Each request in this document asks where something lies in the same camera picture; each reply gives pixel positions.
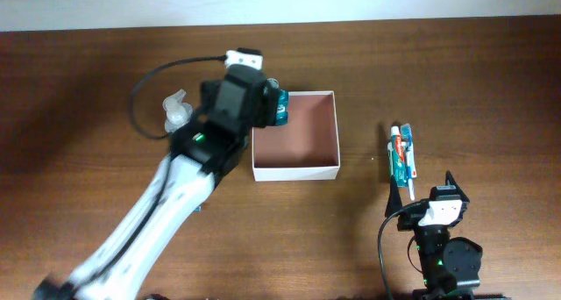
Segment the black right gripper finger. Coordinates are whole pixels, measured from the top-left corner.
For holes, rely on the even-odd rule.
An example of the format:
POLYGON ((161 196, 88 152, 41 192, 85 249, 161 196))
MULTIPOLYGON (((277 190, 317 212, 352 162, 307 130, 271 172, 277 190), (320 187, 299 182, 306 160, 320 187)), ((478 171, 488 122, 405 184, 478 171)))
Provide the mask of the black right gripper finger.
POLYGON ((459 188, 458 183, 455 181, 455 179, 454 179, 450 170, 447 170, 446 173, 445 173, 445 184, 447 186, 453 186, 456 189, 459 188))
POLYGON ((385 217, 389 218, 395 212, 401 210, 403 207, 401 195, 397 181, 393 175, 390 176, 390 190, 389 197, 387 200, 387 207, 385 210, 385 217))

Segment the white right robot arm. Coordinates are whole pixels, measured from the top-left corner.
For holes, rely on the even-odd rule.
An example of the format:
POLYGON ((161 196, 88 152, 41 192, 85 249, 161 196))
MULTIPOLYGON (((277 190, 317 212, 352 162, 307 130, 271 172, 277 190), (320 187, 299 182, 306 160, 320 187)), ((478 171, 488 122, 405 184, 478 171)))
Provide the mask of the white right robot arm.
POLYGON ((409 241, 416 245, 424 287, 411 292, 413 299, 476 299, 473 291, 480 286, 479 271, 483 249, 464 238, 453 238, 450 229, 457 225, 470 200, 451 172, 445 185, 435 186, 426 199, 404 205, 397 181, 390 179, 385 220, 378 237, 393 218, 400 232, 413 233, 409 241))

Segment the clear foam soap pump bottle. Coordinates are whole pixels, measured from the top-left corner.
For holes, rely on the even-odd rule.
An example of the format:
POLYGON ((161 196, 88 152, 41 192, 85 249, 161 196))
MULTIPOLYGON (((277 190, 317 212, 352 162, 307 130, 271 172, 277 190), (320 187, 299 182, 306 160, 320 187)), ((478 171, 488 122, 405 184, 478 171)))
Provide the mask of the clear foam soap pump bottle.
POLYGON ((187 95, 184 89, 180 89, 163 100, 162 107, 166 112, 165 130, 172 133, 186 125, 191 119, 193 108, 185 103, 183 98, 187 95))

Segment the red green toothpaste tube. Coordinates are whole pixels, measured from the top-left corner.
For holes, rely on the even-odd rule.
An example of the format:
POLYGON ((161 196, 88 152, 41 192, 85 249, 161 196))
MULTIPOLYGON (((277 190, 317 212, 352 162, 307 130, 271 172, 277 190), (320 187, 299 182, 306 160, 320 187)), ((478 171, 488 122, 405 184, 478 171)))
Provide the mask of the red green toothpaste tube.
POLYGON ((405 155, 402 148, 401 132, 398 126, 390 129, 389 155, 391 164, 391 176, 396 180, 400 188, 408 187, 408 171, 405 155))

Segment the blue white toothbrush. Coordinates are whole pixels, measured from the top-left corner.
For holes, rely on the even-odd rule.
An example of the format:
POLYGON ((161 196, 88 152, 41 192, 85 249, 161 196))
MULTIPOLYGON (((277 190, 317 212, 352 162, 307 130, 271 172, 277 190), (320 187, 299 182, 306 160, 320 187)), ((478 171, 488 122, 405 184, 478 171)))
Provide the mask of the blue white toothbrush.
POLYGON ((407 187, 408 187, 409 198, 411 201, 415 201, 414 180, 417 177, 417 172, 415 167, 413 133, 410 124, 402 125, 400 129, 401 129, 401 148, 405 156, 405 165, 408 175, 407 187))

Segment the teal Listerine mouthwash bottle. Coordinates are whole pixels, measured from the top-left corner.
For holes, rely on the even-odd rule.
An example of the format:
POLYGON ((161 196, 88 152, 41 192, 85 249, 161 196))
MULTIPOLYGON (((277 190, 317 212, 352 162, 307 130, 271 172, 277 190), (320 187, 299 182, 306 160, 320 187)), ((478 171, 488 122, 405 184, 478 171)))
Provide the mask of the teal Listerine mouthwash bottle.
POLYGON ((277 96, 273 125, 286 125, 288 123, 289 94, 284 89, 280 88, 279 82, 274 78, 268 78, 267 84, 269 86, 268 92, 277 96))

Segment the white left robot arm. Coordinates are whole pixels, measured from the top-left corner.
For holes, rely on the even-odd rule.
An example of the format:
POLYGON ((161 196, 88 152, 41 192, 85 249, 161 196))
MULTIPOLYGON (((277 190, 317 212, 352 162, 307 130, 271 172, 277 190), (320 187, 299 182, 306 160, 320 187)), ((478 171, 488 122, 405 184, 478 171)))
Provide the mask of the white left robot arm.
POLYGON ((257 60, 227 62, 226 74, 201 85, 186 111, 180 90, 162 104, 169 151, 150 185, 107 240, 57 284, 44 279, 35 299, 133 299, 185 220, 240 162, 253 128, 274 126, 281 90, 257 60))

